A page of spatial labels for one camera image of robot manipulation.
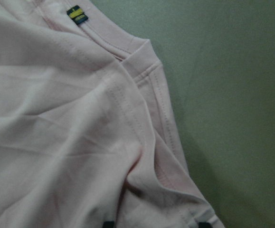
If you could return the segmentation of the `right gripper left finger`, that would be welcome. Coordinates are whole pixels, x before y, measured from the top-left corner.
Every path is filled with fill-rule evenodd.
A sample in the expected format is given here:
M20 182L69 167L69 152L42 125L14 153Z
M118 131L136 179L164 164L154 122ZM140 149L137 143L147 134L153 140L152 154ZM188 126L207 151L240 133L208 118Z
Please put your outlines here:
M103 223L103 228L114 228L115 222L114 221L105 221Z

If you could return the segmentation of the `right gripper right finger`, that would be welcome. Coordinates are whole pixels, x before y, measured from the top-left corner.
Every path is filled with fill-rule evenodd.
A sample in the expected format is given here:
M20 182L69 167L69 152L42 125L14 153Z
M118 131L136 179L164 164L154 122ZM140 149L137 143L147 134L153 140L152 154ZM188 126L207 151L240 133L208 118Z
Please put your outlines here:
M211 228L211 224L209 222L199 222L198 228Z

